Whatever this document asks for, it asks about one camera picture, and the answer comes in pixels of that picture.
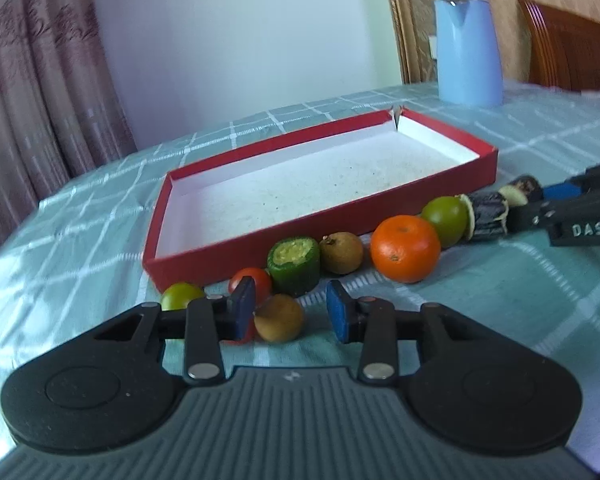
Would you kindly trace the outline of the green cucumber piece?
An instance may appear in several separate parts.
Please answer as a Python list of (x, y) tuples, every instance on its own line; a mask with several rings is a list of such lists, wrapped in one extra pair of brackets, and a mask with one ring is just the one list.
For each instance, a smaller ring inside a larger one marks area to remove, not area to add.
[(277, 242), (268, 253), (268, 274), (278, 292), (299, 297), (320, 280), (320, 246), (312, 237), (297, 236)]

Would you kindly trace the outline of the light blue electric kettle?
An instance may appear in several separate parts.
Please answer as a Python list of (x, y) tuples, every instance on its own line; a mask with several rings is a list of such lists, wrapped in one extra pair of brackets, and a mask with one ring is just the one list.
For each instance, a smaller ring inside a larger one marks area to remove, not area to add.
[(504, 79), (488, 0), (434, 0), (439, 98), (476, 107), (503, 103)]

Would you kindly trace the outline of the small green tomato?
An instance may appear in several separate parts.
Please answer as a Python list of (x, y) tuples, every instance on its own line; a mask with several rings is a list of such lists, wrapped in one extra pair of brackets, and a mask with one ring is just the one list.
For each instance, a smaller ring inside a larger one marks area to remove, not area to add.
[(178, 282), (163, 292), (160, 304), (163, 311), (183, 310), (191, 301), (204, 296), (206, 296), (204, 290), (198, 285)]

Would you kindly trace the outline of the white wall socket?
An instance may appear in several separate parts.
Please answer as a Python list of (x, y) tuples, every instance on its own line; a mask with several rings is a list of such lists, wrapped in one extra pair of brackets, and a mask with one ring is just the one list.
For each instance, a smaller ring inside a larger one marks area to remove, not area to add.
[(430, 56), (433, 60), (437, 61), (437, 58), (438, 58), (438, 56), (437, 56), (437, 36), (429, 35), (428, 40), (429, 40)]

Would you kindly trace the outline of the red shallow cardboard box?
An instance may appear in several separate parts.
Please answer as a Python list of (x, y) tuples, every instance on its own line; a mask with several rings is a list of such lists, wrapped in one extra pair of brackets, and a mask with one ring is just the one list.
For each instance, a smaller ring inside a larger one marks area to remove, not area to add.
[(372, 232), (443, 195), (492, 184), (498, 149), (404, 107), (337, 119), (169, 171), (143, 268), (156, 289), (264, 266), (284, 238)]

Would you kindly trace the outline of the orange mandarin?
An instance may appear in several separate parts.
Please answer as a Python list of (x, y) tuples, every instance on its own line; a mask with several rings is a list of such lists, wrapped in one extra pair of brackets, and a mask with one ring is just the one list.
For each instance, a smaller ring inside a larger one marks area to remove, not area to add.
[(370, 256), (375, 269), (399, 283), (424, 280), (436, 267), (440, 252), (434, 227), (409, 214), (384, 220), (370, 238)]

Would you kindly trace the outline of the pink patterned curtain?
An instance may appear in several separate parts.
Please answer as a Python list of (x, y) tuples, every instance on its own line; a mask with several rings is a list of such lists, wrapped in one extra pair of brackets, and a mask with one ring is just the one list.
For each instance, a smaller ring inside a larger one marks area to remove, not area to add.
[(0, 247), (41, 200), (136, 150), (93, 0), (0, 0)]

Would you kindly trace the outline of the dark eggplant piece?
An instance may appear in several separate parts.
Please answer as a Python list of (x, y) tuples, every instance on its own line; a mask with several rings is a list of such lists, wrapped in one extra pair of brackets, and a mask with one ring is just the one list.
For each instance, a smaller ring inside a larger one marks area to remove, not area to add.
[(542, 186), (535, 177), (523, 174), (503, 185), (498, 192), (509, 207), (522, 207), (540, 202), (544, 198)]
[(475, 192), (460, 194), (460, 201), (468, 213), (465, 238), (474, 240), (494, 240), (507, 234), (507, 216), (509, 206), (500, 192)]

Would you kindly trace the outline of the green checked tablecloth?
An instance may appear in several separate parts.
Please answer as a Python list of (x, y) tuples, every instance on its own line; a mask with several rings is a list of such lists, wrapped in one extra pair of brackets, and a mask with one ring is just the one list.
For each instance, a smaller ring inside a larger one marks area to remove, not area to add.
[[(17, 366), (159, 295), (142, 252), (166, 173), (339, 118), (403, 105), (498, 148), (498, 184), (530, 174), (553, 184), (600, 164), (600, 91), (509, 81), (498, 108), (442, 103), (434, 84), (363, 91), (267, 110), (146, 148), (69, 182), (0, 249), (0, 391)], [(414, 309), (440, 302), (567, 367), (583, 391), (570, 448), (600, 470), (600, 247), (554, 247), (544, 233), (460, 245), (426, 281), (374, 270), (344, 286)], [(12, 439), (0, 410), (0, 459)]]

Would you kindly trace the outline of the brown longan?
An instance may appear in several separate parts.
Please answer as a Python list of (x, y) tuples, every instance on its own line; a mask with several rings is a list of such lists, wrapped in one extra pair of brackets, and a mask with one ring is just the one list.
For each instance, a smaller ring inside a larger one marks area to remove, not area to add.
[(254, 327), (260, 338), (271, 344), (296, 339), (302, 332), (304, 311), (297, 300), (287, 295), (274, 295), (254, 312)]
[(352, 273), (364, 260), (364, 246), (360, 238), (350, 232), (326, 235), (320, 241), (321, 259), (324, 268), (331, 274)]

